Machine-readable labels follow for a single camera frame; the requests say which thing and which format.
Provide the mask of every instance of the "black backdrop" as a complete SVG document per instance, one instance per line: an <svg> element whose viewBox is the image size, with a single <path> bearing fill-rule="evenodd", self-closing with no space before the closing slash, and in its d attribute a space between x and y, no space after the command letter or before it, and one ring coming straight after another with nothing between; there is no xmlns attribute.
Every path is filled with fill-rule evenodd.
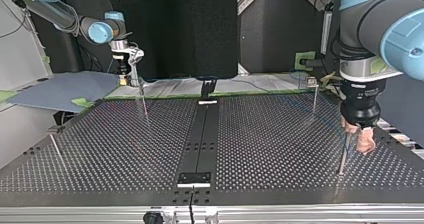
<svg viewBox="0 0 424 224"><path fill-rule="evenodd" d="M129 40L145 51L139 72L145 78L237 75L237 0L66 0L80 15L102 19L109 10L122 11ZM66 46L54 28L35 18L55 72L70 71ZM107 45L78 43L96 56L103 69L111 61ZM89 60L84 58L86 69Z"/></svg>

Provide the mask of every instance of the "white wall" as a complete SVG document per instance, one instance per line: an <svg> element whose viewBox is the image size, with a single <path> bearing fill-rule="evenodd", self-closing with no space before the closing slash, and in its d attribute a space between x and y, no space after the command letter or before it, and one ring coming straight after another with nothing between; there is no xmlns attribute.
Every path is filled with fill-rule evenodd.
<svg viewBox="0 0 424 224"><path fill-rule="evenodd" d="M20 9L10 0L3 0L15 15L22 18ZM20 23L0 3L0 36L14 31ZM21 28L18 32L0 39L0 90L12 90L34 80L51 75L50 67L43 63L44 51L38 47L36 36Z"/></svg>
<svg viewBox="0 0 424 224"><path fill-rule="evenodd" d="M8 5L16 16L22 14L14 4ZM20 23L0 2L0 36L14 31ZM44 50L25 28L0 38L0 91L19 90L51 75L42 62ZM54 111L0 104L0 168L47 136L54 123Z"/></svg>

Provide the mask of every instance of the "mounting hole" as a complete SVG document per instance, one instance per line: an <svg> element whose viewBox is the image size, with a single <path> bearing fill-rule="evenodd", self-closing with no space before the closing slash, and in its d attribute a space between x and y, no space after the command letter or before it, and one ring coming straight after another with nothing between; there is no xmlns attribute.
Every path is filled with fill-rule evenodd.
<svg viewBox="0 0 424 224"><path fill-rule="evenodd" d="M415 48L411 51L411 55L413 56L421 56L423 54L423 50L420 48Z"/></svg>

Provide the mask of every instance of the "black center rail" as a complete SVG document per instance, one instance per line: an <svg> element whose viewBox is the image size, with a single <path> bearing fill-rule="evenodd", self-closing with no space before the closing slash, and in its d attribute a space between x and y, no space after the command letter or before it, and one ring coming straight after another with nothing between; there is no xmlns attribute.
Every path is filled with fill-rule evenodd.
<svg viewBox="0 0 424 224"><path fill-rule="evenodd" d="M338 106L313 98L101 101L0 171L0 207L424 203L424 161L380 129L339 177Z"/></svg>

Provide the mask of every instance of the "gray cloth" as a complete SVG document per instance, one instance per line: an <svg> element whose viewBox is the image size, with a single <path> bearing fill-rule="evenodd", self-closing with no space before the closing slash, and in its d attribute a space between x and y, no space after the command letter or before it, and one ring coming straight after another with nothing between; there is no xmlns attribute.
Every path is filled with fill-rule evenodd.
<svg viewBox="0 0 424 224"><path fill-rule="evenodd" d="M118 77L98 72L58 74L7 100L8 103L43 109L79 113L84 110L72 103L77 98L94 102L116 89Z"/></svg>

